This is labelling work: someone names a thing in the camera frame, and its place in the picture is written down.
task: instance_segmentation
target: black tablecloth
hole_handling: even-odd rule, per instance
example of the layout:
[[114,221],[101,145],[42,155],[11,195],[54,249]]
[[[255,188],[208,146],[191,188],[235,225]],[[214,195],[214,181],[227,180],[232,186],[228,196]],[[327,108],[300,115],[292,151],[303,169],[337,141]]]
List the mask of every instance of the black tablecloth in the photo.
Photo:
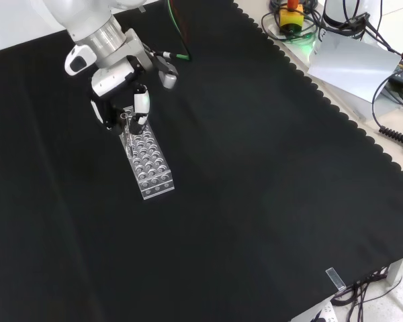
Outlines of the black tablecloth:
[[[229,0],[142,79],[176,190],[143,201],[58,33],[0,52],[0,321],[287,321],[403,257],[403,172]],[[118,15],[182,51],[163,3]]]

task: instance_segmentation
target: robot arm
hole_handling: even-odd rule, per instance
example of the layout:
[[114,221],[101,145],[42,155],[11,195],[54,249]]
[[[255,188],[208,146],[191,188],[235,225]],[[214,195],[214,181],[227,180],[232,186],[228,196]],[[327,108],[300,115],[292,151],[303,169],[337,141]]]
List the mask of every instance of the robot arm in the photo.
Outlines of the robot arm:
[[118,129],[118,133],[125,125],[120,119],[123,110],[111,103],[114,95],[125,87],[133,90],[135,115],[130,132],[140,134],[148,119],[150,99],[148,89],[136,82],[138,76],[155,67],[166,89],[174,87],[178,76],[173,65],[146,49],[134,30],[124,34],[111,14],[110,7],[133,9],[145,1],[44,0],[48,10],[75,42],[66,58],[65,70],[73,76],[92,64],[99,67],[91,79],[93,108],[102,123],[109,129]]

